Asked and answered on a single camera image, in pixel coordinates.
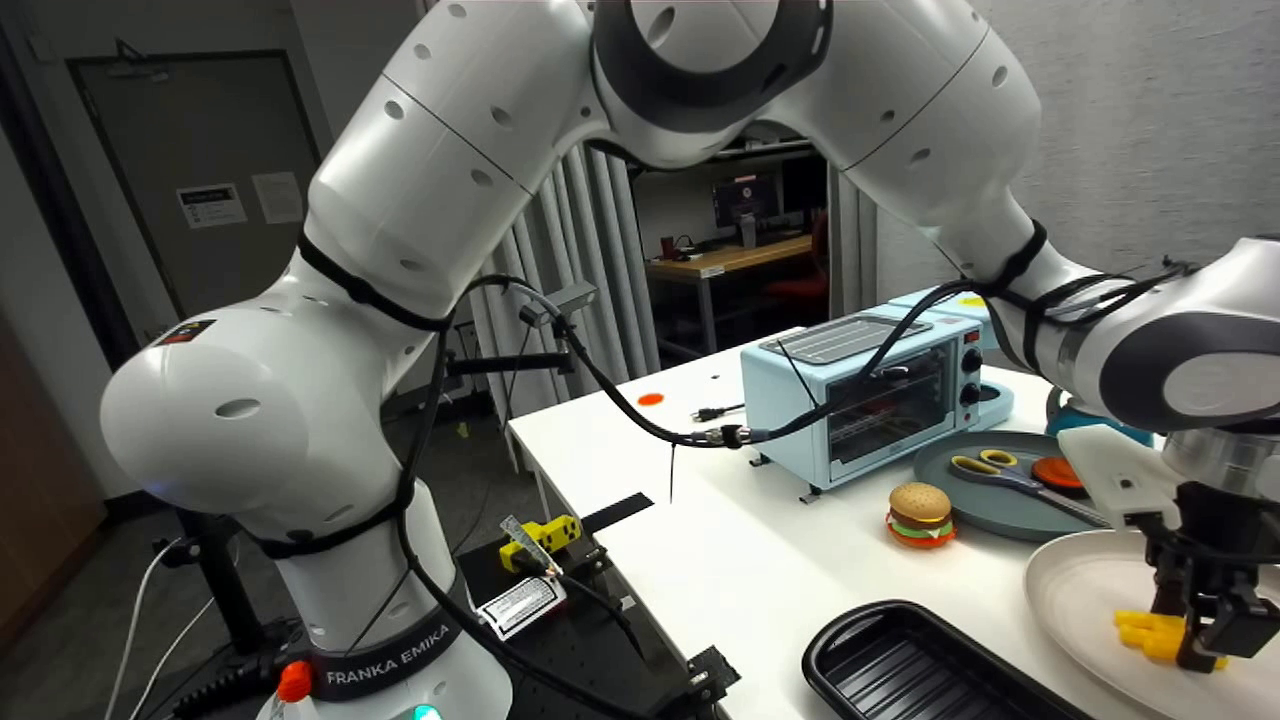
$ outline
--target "table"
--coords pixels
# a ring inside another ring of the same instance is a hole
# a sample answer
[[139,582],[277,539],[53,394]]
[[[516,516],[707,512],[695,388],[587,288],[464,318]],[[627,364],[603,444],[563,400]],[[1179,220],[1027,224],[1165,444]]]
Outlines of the table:
[[749,268],[768,268],[768,263],[786,263],[795,255],[814,254],[814,237],[792,237],[792,242],[777,242],[777,243],[760,243],[760,247],[718,247],[718,254],[700,254],[693,260],[649,260],[649,280],[662,284],[695,284],[695,311],[700,311],[700,331],[703,331],[703,352],[718,352],[718,292],[713,280],[718,276],[732,276],[732,271],[749,271]]
[[[1010,427],[1041,427],[1043,380],[993,367],[1017,394]],[[624,384],[666,394],[653,416],[693,427],[693,412],[739,400],[735,352]],[[683,655],[718,646],[746,676],[727,715],[833,715],[801,676],[801,654],[841,612],[868,600],[916,600],[952,620],[1090,715],[1148,715],[1076,667],[1025,604],[1027,543],[964,534],[943,553],[912,553],[881,534],[888,493],[908,468],[878,474],[817,506],[786,468],[753,468],[757,454],[682,454],[667,498],[667,444],[632,427],[599,394],[522,416],[516,442],[570,501],[598,512],[632,493],[655,507],[599,534],[620,572]]]

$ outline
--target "door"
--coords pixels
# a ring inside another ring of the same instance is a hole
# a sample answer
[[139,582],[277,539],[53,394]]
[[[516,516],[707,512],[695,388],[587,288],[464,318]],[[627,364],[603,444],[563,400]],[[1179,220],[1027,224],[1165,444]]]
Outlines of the door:
[[101,520],[93,474],[0,318],[0,647],[60,587]]
[[316,172],[290,56],[121,56],[72,74],[179,318],[268,288]]

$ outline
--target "hamburger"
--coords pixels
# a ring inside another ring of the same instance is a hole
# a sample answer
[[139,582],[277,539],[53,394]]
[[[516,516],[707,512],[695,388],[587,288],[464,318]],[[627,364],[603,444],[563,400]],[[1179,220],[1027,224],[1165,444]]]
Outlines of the hamburger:
[[888,498],[884,530],[912,549],[943,549],[956,535],[952,498],[937,483],[899,483]]

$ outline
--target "black tray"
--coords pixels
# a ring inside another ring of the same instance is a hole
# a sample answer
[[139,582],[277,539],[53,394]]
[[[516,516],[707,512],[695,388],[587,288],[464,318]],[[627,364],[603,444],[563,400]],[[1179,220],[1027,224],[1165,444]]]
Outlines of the black tray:
[[850,720],[1086,720],[1082,707],[908,600],[837,616],[806,647],[806,676]]

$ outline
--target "food item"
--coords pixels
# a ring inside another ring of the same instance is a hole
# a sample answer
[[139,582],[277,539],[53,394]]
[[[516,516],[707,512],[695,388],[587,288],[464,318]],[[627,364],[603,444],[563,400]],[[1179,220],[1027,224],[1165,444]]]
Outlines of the food item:
[[1056,493],[1086,493],[1076,468],[1064,458],[1041,458],[1033,477]]
[[956,535],[952,525],[952,498],[939,493],[937,483],[899,483],[888,498],[888,516],[884,516],[888,535],[912,549],[943,549]]

